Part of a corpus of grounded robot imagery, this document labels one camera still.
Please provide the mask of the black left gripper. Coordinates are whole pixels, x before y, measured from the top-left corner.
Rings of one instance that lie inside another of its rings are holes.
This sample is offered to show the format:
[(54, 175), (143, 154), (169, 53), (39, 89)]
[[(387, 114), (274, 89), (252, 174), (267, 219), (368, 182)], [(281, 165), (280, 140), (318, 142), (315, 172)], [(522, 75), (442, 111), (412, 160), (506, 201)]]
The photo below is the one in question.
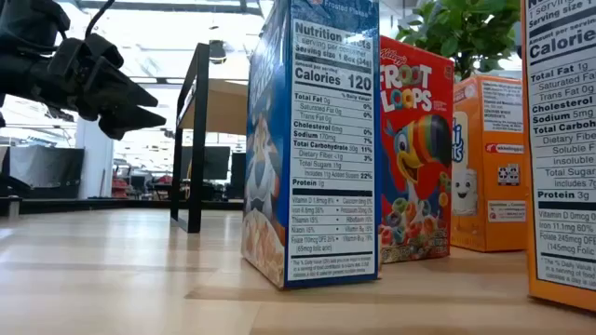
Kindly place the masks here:
[(62, 90), (66, 105), (86, 120), (100, 117), (100, 129), (112, 140), (120, 141), (128, 131), (166, 124), (163, 116), (136, 108), (156, 107), (157, 98), (105, 57), (94, 56), (85, 40), (64, 40), (47, 70)]

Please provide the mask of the black ceiling spotlight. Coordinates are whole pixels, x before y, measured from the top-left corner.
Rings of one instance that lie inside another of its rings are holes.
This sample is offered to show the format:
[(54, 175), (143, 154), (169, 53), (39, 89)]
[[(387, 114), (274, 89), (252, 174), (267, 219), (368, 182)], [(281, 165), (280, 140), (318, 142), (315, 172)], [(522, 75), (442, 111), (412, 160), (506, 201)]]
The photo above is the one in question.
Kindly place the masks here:
[(209, 60), (212, 64), (223, 64), (227, 60), (223, 40), (210, 40)]

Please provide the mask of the black aluminium table frame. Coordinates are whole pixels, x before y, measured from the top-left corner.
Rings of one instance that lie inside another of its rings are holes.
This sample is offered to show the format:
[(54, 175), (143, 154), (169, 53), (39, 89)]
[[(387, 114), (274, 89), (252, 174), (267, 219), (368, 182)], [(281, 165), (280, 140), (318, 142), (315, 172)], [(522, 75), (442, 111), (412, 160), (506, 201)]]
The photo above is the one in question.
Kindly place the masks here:
[(12, 205), (19, 207), (18, 213), (20, 215), (26, 215), (121, 208), (170, 209), (171, 202), (169, 200), (151, 201), (108, 198), (76, 200), (0, 197), (0, 216), (7, 216)]

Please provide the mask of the grey covered cabinet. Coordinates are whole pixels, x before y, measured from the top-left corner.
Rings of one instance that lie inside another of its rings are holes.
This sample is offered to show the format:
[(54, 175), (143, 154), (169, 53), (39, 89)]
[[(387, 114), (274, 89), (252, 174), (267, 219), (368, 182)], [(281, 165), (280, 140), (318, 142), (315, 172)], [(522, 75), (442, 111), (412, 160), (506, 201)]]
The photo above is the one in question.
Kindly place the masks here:
[(76, 199), (84, 156), (78, 148), (10, 147), (9, 176), (31, 187), (30, 198)]

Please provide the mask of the orange Mini Wheats cereal box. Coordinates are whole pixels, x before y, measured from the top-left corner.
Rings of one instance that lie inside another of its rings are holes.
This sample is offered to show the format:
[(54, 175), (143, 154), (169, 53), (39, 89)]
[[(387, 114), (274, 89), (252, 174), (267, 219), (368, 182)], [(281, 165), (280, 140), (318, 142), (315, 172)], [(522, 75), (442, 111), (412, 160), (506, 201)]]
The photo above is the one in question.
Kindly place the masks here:
[(475, 75), (454, 86), (451, 245), (524, 250), (530, 166), (522, 81)]
[(596, 313), (596, 0), (521, 0), (530, 294)]

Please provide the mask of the red Froot Loops cereal box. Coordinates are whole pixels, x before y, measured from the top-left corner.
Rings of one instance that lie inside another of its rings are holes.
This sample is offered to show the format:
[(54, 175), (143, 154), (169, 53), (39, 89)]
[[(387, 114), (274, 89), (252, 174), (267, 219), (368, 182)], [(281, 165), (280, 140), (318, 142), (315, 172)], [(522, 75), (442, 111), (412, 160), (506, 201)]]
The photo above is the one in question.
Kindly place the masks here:
[(380, 39), (383, 263), (450, 253), (454, 64)]

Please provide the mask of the green plant in white pot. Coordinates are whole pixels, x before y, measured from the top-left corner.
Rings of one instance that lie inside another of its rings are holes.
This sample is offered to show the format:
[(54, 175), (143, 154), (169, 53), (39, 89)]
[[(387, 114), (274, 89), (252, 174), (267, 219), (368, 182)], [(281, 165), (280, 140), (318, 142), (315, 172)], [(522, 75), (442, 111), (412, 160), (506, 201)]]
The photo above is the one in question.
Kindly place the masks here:
[(501, 68), (517, 50), (521, 0), (423, 0), (399, 26), (396, 40), (454, 61), (455, 75)]

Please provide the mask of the black computer monitor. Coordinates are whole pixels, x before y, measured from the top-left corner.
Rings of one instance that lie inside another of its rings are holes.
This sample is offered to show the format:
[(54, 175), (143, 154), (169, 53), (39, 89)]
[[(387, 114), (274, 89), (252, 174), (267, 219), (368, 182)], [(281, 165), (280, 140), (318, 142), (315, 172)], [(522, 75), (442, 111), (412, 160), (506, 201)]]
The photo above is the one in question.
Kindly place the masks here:
[[(193, 148), (182, 148), (181, 177), (191, 179)], [(206, 146), (204, 148), (203, 179), (207, 181), (225, 181), (229, 168), (231, 148), (228, 146)]]

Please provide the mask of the wooden shelf with black frame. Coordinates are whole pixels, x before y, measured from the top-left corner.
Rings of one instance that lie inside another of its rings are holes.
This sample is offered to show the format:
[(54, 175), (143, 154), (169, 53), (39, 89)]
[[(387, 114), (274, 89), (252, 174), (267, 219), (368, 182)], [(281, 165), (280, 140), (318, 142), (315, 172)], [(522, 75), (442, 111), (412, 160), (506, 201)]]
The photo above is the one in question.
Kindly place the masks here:
[[(211, 79), (210, 46), (196, 45), (183, 80), (176, 108), (170, 221), (188, 234), (201, 231), (202, 210), (239, 210), (238, 202), (203, 199), (205, 139), (209, 132), (244, 135), (248, 87), (225, 79)], [(183, 132), (193, 134), (190, 197), (181, 199)]]

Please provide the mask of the blue Frosted Flakes cereal box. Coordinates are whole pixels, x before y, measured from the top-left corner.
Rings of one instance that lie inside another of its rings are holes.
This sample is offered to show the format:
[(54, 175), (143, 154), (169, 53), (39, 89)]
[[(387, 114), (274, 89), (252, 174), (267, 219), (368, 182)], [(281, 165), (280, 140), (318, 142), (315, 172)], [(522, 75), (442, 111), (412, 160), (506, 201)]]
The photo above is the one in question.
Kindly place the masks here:
[(243, 257), (277, 288), (378, 276), (378, 0), (276, 0), (251, 55)]

